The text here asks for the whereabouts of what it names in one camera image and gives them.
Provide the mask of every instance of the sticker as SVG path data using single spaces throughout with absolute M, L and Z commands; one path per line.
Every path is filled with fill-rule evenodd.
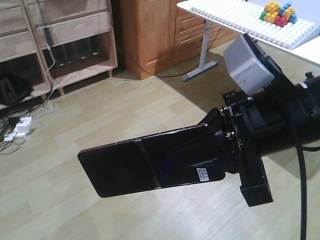
M 209 176 L 206 168 L 197 168 L 196 170 L 201 182 L 209 181 Z

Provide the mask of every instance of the black cable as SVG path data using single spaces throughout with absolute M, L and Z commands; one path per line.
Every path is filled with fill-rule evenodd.
M 216 41 L 220 31 L 222 29 L 222 26 L 219 28 L 216 36 L 214 37 L 212 43 L 210 44 L 210 46 L 207 48 L 206 52 L 208 52 L 210 50 L 210 48 L 212 47 L 212 45 L 214 44 L 214 42 Z M 197 68 L 199 66 L 199 64 L 197 64 L 196 66 L 194 66 L 193 68 L 191 68 L 190 70 L 183 72 L 183 73 L 179 73 L 179 74 L 175 74 L 175 75 L 168 75 L 168 76 L 160 76 L 160 75 L 156 75 L 156 74 L 152 74 L 150 72 L 148 72 L 147 70 L 145 70 L 142 66 L 140 66 L 135 59 L 130 55 L 130 53 L 128 53 L 128 51 L 126 49 L 124 49 L 124 51 L 126 52 L 126 54 L 131 58 L 131 60 L 134 62 L 134 64 L 136 64 L 142 71 L 144 71 L 145 73 L 151 75 L 151 76 L 155 76 L 158 78 L 172 78 L 172 77 L 177 77 L 177 76 L 181 76 L 181 75 L 185 75 L 187 73 L 189 73 L 190 71 L 194 70 L 195 68 Z
M 295 148 L 298 155 L 300 171 L 300 190 L 301 190 L 301 220 L 300 220 L 300 240 L 307 239 L 307 214 L 308 214 L 308 196 L 307 196 L 307 170 L 305 156 L 301 141 L 298 135 L 297 127 L 291 121 L 290 128 L 295 142 Z
M 264 88 L 271 96 L 273 96 L 276 101 L 280 104 L 280 106 L 285 106 L 283 100 L 275 93 L 272 87 L 269 85 Z M 299 162 L 299 172 L 300 172 L 300 206 L 301 206 L 301 219 L 300 219 L 300 240 L 306 240 L 307 238 L 307 214 L 308 214 L 308 198 L 307 198 L 307 170 L 306 170 L 306 162 L 305 156 L 303 152 L 303 146 L 299 138 L 297 124 L 293 119 L 290 112 L 286 109 L 286 107 L 282 107 L 285 118 L 287 118 L 287 122 L 291 129 L 291 133 L 294 139 L 294 145 L 296 148 L 298 162 Z
M 302 146 L 301 148 L 302 148 L 303 151 L 308 151 L 308 152 L 318 152 L 318 151 L 320 151 L 320 146 L 314 146 L 314 147 Z

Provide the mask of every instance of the electrical cable on floor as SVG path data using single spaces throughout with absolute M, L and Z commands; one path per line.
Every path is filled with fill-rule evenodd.
M 320 146 L 302 146 L 301 147 L 303 151 L 308 151 L 308 152 L 318 152 L 320 151 Z
M 210 44 L 210 46 L 207 48 L 206 52 L 208 52 L 210 50 L 210 48 L 212 47 L 212 45 L 214 44 L 214 42 L 216 41 L 220 31 L 222 29 L 222 26 L 219 28 L 216 36 L 214 37 L 212 43 Z M 186 71 L 186 72 L 183 72 L 183 73 L 179 73 L 179 74 L 175 74 L 175 75 L 167 75 L 167 76 L 160 76 L 160 75 L 157 75 L 157 74 L 152 74 L 150 72 L 148 72 L 147 70 L 145 70 L 142 66 L 140 66 L 136 61 L 135 59 L 128 53 L 128 51 L 126 49 L 124 49 L 125 53 L 130 57 L 130 59 L 134 62 L 134 64 L 136 64 L 143 72 L 151 75 L 151 76 L 155 76 L 155 77 L 158 77 L 158 78 L 172 78 L 172 77 L 177 77 L 177 76 L 181 76 L 181 75 L 185 75 L 187 73 L 189 73 L 190 71 L 196 69 L 199 64 L 197 64 L 196 66 L 194 66 L 193 68 L 191 68 L 190 70 Z
M 292 131 L 295 148 L 298 155 L 299 171 L 300 171 L 300 190 L 301 190 L 300 240 L 306 240 L 307 239 L 307 214 L 308 214 L 306 162 L 305 162 L 303 147 L 301 145 L 296 124 L 294 122 L 291 122 L 290 128 Z

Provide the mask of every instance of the drawer front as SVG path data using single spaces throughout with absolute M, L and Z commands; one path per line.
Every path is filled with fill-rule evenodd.
M 40 1 L 44 21 L 54 24 L 71 19 L 81 18 L 98 12 L 107 12 L 106 0 L 45 0 Z M 29 5 L 29 10 L 36 26 L 43 23 L 37 3 Z
M 0 10 L 0 37 L 27 31 L 21 7 Z
M 175 19 L 175 38 L 180 38 L 204 27 L 204 20 L 191 13 L 178 16 Z
M 54 45 L 66 44 L 93 35 L 108 32 L 111 28 L 109 12 L 85 16 L 69 21 L 63 21 L 48 26 Z M 43 27 L 36 29 L 42 47 L 46 46 Z
M 32 36 L 28 31 L 0 37 L 0 62 L 35 51 Z
M 0 1 L 0 9 L 9 9 L 9 8 L 14 8 L 14 7 L 18 7 L 19 4 L 19 0 L 1 0 Z
M 184 2 L 185 0 L 171 0 L 171 1 L 176 1 L 176 5 L 177 5 L 178 3 Z M 182 16 L 185 14 L 187 14 L 187 12 L 185 10 L 182 10 L 182 9 L 176 7 L 176 11 L 175 11 L 176 17 Z
M 211 26 L 210 31 L 210 37 L 209 37 L 209 46 L 214 41 L 214 44 L 212 47 L 216 47 L 218 45 L 221 45 L 233 38 L 235 38 L 237 35 L 233 34 L 232 31 L 227 30 L 226 28 L 222 28 L 219 32 L 220 27 L 216 24 L 213 24 Z M 188 35 L 179 37 L 174 40 L 174 57 L 180 57 L 181 55 L 184 55 L 190 51 L 195 51 L 198 49 L 200 53 L 200 49 L 202 47 L 202 38 L 204 36 L 204 30 L 198 30 L 193 33 L 190 33 Z

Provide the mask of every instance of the white power strip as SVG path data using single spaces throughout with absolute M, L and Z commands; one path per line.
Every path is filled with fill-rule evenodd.
M 31 116 L 21 117 L 20 122 L 16 124 L 14 131 L 17 132 L 17 135 L 28 134 L 30 133 L 32 122 Z
M 24 139 L 30 133 L 31 125 L 33 119 L 31 116 L 21 117 L 20 121 L 15 125 L 14 131 L 12 133 L 6 134 L 4 136 L 5 142 L 11 142 L 14 139 Z

